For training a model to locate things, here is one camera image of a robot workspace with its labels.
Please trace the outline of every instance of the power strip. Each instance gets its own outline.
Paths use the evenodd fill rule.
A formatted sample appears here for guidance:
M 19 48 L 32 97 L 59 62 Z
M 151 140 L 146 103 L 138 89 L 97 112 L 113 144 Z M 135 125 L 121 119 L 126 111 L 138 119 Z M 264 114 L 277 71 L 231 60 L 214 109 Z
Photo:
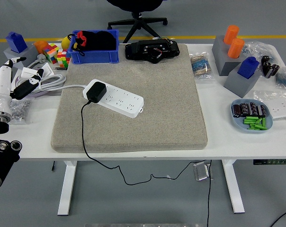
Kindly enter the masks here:
M 139 113 L 142 113 L 144 99 L 141 96 L 98 79 L 93 79 L 86 88 L 84 88 L 83 96 L 85 99 L 87 99 L 86 93 L 97 81 L 106 85 L 106 93 L 97 104 L 131 118 L 135 118 Z

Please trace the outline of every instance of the colorful cube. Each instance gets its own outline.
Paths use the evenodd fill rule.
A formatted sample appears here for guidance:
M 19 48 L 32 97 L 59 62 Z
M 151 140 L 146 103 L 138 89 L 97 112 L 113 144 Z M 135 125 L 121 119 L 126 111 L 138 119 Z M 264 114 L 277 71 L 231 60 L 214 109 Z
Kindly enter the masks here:
M 58 51 L 59 47 L 55 44 L 49 44 L 48 46 L 43 48 L 44 55 L 52 64 L 55 64 L 57 62 Z
M 70 60 L 71 60 L 71 54 L 67 52 L 67 49 L 59 49 L 57 54 L 57 61 L 60 67 L 67 68 Z

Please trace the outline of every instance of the chair base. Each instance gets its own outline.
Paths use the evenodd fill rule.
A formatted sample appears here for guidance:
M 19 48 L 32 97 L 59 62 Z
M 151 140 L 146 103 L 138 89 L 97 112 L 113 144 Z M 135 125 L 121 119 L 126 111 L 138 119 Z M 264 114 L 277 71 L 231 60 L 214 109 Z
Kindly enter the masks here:
M 155 22 L 162 22 L 164 25 L 167 25 L 168 21 L 167 18 L 165 17 L 158 17 L 158 18 L 153 18 L 153 17 L 147 17 L 143 18 L 141 17 L 141 14 L 134 14 L 133 19 L 128 19 L 128 20 L 119 20 L 119 21 L 112 21 L 108 23 L 108 30 L 112 29 L 112 25 L 133 25 L 133 27 L 130 29 L 129 33 L 127 34 L 125 40 L 123 43 L 127 43 L 129 39 L 133 36 L 136 30 L 140 30 L 143 28 L 146 30 L 149 34 L 151 34 L 154 37 L 159 37 L 159 35 L 148 25 L 149 23 L 155 23 Z

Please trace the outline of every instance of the gray floor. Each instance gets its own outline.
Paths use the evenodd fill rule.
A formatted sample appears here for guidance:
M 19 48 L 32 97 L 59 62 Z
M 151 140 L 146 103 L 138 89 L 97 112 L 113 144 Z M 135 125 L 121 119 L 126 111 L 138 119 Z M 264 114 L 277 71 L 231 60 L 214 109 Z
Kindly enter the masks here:
M 162 36 L 224 34 L 230 24 L 240 35 L 286 35 L 286 0 L 224 2 L 168 0 L 146 17 L 167 17 L 169 24 L 152 27 Z M 106 29 L 108 21 L 129 18 L 105 0 L 0 0 L 0 39 L 10 31 L 24 38 L 64 37 L 73 30 Z M 126 36 L 128 26 L 119 26 Z M 136 36 L 147 36 L 137 31 Z M 286 39 L 262 39 L 274 45 L 286 64 Z M 179 43 L 212 43 L 177 40 Z M 0 65 L 6 61 L 0 43 Z M 188 161 L 119 161 L 130 183 L 144 181 L 151 173 L 176 176 Z M 0 227 L 83 227 L 89 223 L 189 223 L 207 219 L 208 182 L 196 182 L 189 166 L 175 181 L 152 180 L 137 186 L 124 184 L 120 173 L 93 162 L 79 162 L 70 215 L 56 215 L 65 164 L 17 162 L 0 188 Z M 286 212 L 286 166 L 253 166 L 252 160 L 235 164 L 244 214 L 234 214 L 221 161 L 212 164 L 214 180 L 210 196 L 210 227 L 269 227 Z M 275 227 L 286 227 L 286 216 Z

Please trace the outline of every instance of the robotic arm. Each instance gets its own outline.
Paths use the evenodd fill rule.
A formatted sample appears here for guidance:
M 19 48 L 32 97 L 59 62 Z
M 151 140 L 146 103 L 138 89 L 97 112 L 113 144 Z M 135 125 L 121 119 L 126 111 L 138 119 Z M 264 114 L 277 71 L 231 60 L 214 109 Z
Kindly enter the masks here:
M 38 86 L 43 75 L 44 70 L 39 69 L 36 75 L 11 92 L 12 66 L 25 59 L 24 57 L 12 58 L 0 67 L 0 134 L 9 131 L 8 122 L 11 120 L 10 102 L 12 98 L 20 100 L 27 96 Z M 21 148 L 22 144 L 19 141 L 0 140 L 0 186 L 13 164 L 20 159 Z
M 0 67 L 0 134 L 9 131 L 8 122 L 11 120 L 10 102 L 12 98 L 22 99 L 32 92 L 39 84 L 44 70 L 39 69 L 37 74 L 18 86 L 11 92 L 12 67 L 14 63 L 24 61 L 26 58 L 12 58 Z

